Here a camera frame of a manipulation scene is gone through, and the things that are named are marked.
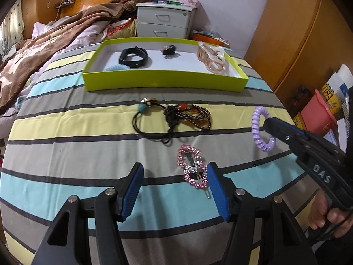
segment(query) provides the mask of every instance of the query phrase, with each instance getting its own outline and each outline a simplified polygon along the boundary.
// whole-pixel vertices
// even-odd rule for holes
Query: pink box
[[[198,0],[168,0],[168,1],[173,1],[173,2],[180,2],[183,3],[189,7],[193,8],[198,8],[200,5],[200,1]]]
[[[318,90],[301,111],[305,127],[319,136],[324,136],[337,121]]]

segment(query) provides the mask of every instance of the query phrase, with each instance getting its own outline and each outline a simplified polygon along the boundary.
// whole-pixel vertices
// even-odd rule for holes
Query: box
[[[301,113],[298,113],[294,118],[293,118],[294,124],[297,128],[301,130],[306,130],[305,123],[303,118],[301,117]]]
[[[167,58],[163,46],[176,46],[176,55]],[[124,49],[144,48],[149,60],[144,67],[104,71],[119,63]],[[136,37],[105,40],[82,72],[87,91],[130,87],[191,87],[241,92],[248,77],[228,54],[224,75],[209,72],[197,59],[198,42],[176,38]]]

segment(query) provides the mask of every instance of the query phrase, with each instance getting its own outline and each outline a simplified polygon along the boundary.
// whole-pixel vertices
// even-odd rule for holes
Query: finger
[[[322,215],[326,215],[329,204],[328,204],[325,192],[321,188],[317,192],[314,202],[317,203],[318,211]]]
[[[312,216],[308,216],[308,225],[311,229],[316,230],[317,225],[315,224],[314,220],[312,219]]]
[[[349,212],[343,212],[338,208],[333,208],[327,214],[327,219],[333,224],[339,224],[349,215]],[[353,217],[351,216],[347,221],[345,221],[339,228],[336,229],[334,236],[336,238],[345,235],[353,225]]]
[[[311,228],[314,230],[317,227],[323,227],[326,221],[326,212],[328,210],[328,202],[323,190],[319,190],[315,196],[313,205],[311,206],[310,213],[308,216],[308,223],[311,224]]]
[[[344,222],[334,233],[336,238],[340,238],[345,235],[353,225],[353,218],[349,218],[346,222]]]

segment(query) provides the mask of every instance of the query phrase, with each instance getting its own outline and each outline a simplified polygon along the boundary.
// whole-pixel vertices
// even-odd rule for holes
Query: brown blanket
[[[0,65],[0,114],[15,102],[29,77],[38,71],[57,51],[65,49],[86,28],[97,21],[113,21],[124,12],[121,3],[90,7],[62,24],[21,44],[11,59]]]

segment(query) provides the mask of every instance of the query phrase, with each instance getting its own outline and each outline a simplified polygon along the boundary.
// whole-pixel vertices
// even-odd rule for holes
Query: metal screw
[[[242,196],[242,195],[245,194],[245,190],[242,189],[242,188],[237,188],[237,189],[235,190],[235,193],[236,193],[236,195]]]
[[[113,195],[115,193],[115,189],[114,188],[108,188],[105,191],[106,195]]]
[[[273,200],[276,202],[276,203],[281,203],[283,201],[282,197],[277,195],[273,198]]]
[[[78,197],[76,195],[72,195],[68,198],[68,202],[74,203],[77,201],[77,199],[78,199]]]

